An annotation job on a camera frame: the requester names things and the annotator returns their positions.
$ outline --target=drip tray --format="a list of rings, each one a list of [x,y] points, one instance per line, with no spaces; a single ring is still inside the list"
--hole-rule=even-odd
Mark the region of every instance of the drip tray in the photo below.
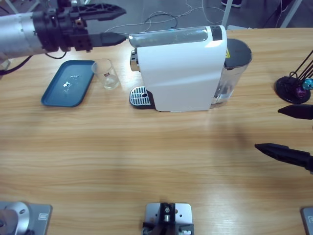
[[[148,91],[144,86],[132,89],[129,102],[138,109],[154,109],[154,105],[150,103]]]

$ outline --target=clear glass cup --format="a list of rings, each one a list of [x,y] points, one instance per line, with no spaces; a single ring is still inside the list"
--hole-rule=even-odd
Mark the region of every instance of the clear glass cup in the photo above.
[[[113,90],[118,87],[119,79],[111,60],[96,60],[92,65],[91,70],[98,77],[105,89]]]

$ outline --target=label sticker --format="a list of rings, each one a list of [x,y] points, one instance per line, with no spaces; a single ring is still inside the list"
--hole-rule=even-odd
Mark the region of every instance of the label sticker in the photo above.
[[[227,48],[227,50],[226,50],[226,58],[230,58],[230,54],[229,54],[228,48]]]
[[[47,220],[48,219],[48,214],[40,213],[38,220]]]

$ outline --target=purple object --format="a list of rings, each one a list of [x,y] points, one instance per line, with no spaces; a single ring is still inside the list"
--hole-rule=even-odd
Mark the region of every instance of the purple object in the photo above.
[[[306,90],[304,90],[302,87],[297,87],[295,92],[299,98],[303,98],[307,94]]]

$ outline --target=white cable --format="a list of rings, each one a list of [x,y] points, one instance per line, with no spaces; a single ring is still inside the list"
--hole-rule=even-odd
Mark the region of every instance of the white cable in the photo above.
[[[213,6],[205,6],[205,7],[202,6],[202,7],[192,8],[192,6],[187,3],[187,0],[186,0],[186,4],[187,4],[191,9],[190,9],[189,11],[186,11],[186,12],[183,13],[183,14],[174,16],[176,19],[179,18],[179,17],[182,17],[182,16],[189,15],[191,12],[193,12],[194,10],[197,10],[197,9],[214,8],[214,9],[220,10],[220,11],[222,11],[222,12],[225,12],[224,10],[219,9],[219,8],[217,8],[217,7],[213,7]],[[156,11],[156,12],[152,13],[150,16],[152,16],[153,14],[155,14],[155,13],[157,13],[157,12],[162,12],[162,13],[164,13],[164,14],[167,14],[166,12],[163,12],[163,11]],[[144,31],[144,32],[146,32],[147,30],[150,29],[150,27],[151,27],[152,24],[159,24],[159,23],[164,23],[164,22],[172,21],[172,20],[174,20],[175,18],[172,18],[172,19],[169,19],[169,20],[165,20],[165,21],[159,21],[159,22],[152,22],[151,20],[149,20],[149,22],[145,22],[145,23],[130,23],[130,24],[119,25],[119,26],[115,26],[115,27],[112,27],[112,28],[107,29],[107,30],[105,31],[105,33],[108,32],[108,31],[110,31],[110,30],[112,30],[112,29],[114,29],[114,28],[120,28],[120,27],[125,27],[125,26],[135,26],[135,25],[150,24],[150,26]]]
[[[222,21],[211,22],[211,21],[206,17],[206,13],[205,13],[205,11],[204,11],[203,0],[201,0],[201,2],[202,2],[202,11],[203,11],[204,17],[205,17],[205,19],[206,19],[209,23],[211,23],[211,24],[214,24],[214,23],[217,24],[217,23],[219,23],[219,22],[222,22]]]
[[[282,13],[283,13],[283,0],[281,0],[280,5],[281,5],[280,15],[279,15],[278,20],[277,20],[277,22],[276,22],[275,28],[277,28],[279,19],[280,19],[280,17],[282,16]]]

